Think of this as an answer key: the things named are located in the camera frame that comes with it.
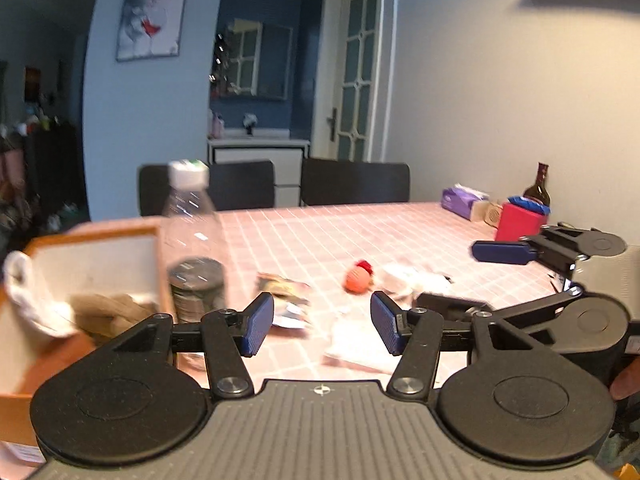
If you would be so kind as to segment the person's right hand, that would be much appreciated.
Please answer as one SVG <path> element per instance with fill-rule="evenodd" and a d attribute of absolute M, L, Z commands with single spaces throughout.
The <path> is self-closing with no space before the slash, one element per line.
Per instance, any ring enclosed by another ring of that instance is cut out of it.
<path fill-rule="evenodd" d="M 610 387 L 614 400 L 627 399 L 640 391 L 640 358 L 637 356 L 620 374 L 616 376 Z"/>

